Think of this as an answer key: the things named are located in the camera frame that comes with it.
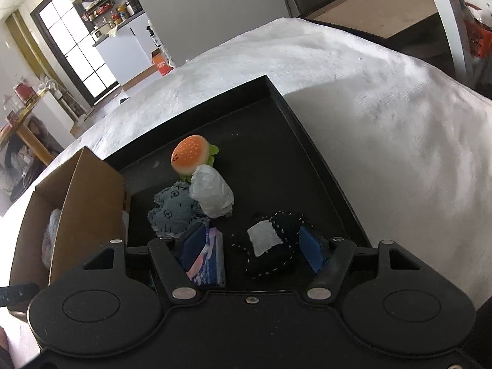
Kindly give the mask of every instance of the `plastic bag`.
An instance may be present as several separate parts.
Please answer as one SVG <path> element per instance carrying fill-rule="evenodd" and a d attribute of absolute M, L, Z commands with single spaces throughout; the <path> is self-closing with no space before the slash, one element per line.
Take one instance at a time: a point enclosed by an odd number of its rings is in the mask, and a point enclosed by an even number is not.
<path fill-rule="evenodd" d="M 216 169 L 200 165 L 191 177 L 189 196 L 200 203 L 209 218 L 218 218 L 232 212 L 234 194 Z"/>
<path fill-rule="evenodd" d="M 55 209 L 50 214 L 50 223 L 44 231 L 43 243 L 41 245 L 41 260 L 46 269 L 50 270 L 51 256 L 53 255 L 53 246 L 57 236 L 58 223 L 60 223 L 61 209 Z"/>

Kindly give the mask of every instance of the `table leg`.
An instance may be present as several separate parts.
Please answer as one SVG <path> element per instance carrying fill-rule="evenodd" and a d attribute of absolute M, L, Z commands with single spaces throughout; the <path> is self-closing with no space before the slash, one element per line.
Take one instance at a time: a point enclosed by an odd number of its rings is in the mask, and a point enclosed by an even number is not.
<path fill-rule="evenodd" d="M 38 138 L 29 130 L 29 128 L 25 124 L 22 124 L 19 129 L 17 129 L 16 133 L 22 139 L 22 141 L 34 151 L 34 154 L 36 154 L 36 156 L 41 160 L 42 163 L 48 166 L 51 161 L 53 161 L 53 156 L 51 155 L 51 153 L 46 149 L 45 146 L 43 146 L 43 144 L 41 144 Z"/>

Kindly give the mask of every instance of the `toy hamburger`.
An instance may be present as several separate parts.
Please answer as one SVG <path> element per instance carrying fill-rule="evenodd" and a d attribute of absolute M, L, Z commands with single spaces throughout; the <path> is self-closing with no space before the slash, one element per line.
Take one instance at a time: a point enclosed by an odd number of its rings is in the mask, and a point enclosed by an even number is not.
<path fill-rule="evenodd" d="M 205 137 L 189 136 L 174 149 L 171 155 L 171 166 L 182 180 L 189 181 L 200 165 L 213 166 L 214 155 L 218 152 L 218 147 L 210 144 Z"/>

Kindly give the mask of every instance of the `hamburger bun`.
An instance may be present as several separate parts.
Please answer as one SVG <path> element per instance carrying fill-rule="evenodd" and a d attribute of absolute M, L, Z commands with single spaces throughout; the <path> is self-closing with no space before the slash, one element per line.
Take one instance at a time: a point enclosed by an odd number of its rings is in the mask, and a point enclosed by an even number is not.
<path fill-rule="evenodd" d="M 182 176 L 191 176 L 196 168 L 206 164 L 210 157 L 210 144 L 199 135 L 189 136 L 174 149 L 171 166 Z"/>

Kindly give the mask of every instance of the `orange crate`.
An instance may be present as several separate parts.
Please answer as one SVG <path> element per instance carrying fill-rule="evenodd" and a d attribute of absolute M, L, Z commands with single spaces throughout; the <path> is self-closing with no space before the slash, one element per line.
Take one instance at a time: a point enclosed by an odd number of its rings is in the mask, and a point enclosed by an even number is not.
<path fill-rule="evenodd" d="M 470 52 L 479 58 L 489 55 L 492 50 L 492 32 L 476 22 L 465 21 L 464 24 L 470 41 Z"/>

